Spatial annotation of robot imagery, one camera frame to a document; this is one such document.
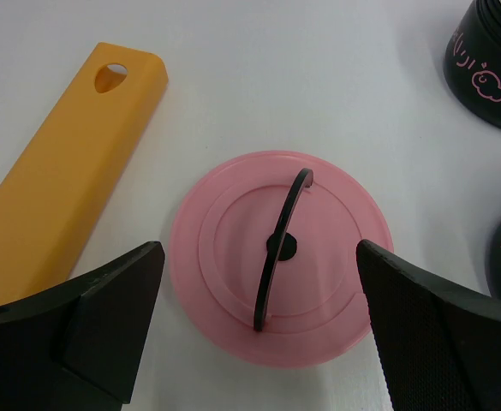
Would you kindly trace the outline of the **pink lid with black handle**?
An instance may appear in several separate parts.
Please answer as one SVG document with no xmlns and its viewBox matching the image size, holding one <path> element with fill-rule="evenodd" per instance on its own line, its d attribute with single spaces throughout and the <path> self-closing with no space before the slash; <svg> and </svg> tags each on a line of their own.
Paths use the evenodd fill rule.
<svg viewBox="0 0 501 411">
<path fill-rule="evenodd" d="M 256 331 L 266 243 L 303 169 L 313 183 L 287 228 L 295 253 L 277 263 Z M 170 277 L 190 321 L 221 349 L 262 366 L 315 366 L 371 329 L 356 264 L 362 240 L 393 247 L 383 214 L 354 178 L 308 154 L 254 152 L 219 165 L 188 192 L 170 233 Z"/>
</svg>

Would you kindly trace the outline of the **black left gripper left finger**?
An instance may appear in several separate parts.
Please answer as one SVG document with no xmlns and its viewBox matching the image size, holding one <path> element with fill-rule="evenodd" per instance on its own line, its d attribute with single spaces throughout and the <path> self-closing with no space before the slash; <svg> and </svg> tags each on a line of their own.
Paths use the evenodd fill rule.
<svg viewBox="0 0 501 411">
<path fill-rule="evenodd" d="M 0 306 L 0 410 L 119 410 L 130 403 L 165 262 L 149 241 Z"/>
</svg>

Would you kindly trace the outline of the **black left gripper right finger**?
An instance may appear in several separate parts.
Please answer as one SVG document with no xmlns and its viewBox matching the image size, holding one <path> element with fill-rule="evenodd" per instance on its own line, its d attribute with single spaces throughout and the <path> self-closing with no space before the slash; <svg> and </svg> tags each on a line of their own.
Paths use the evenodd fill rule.
<svg viewBox="0 0 501 411">
<path fill-rule="evenodd" d="M 501 410 L 501 301 L 356 247 L 373 336 L 395 410 Z"/>
</svg>

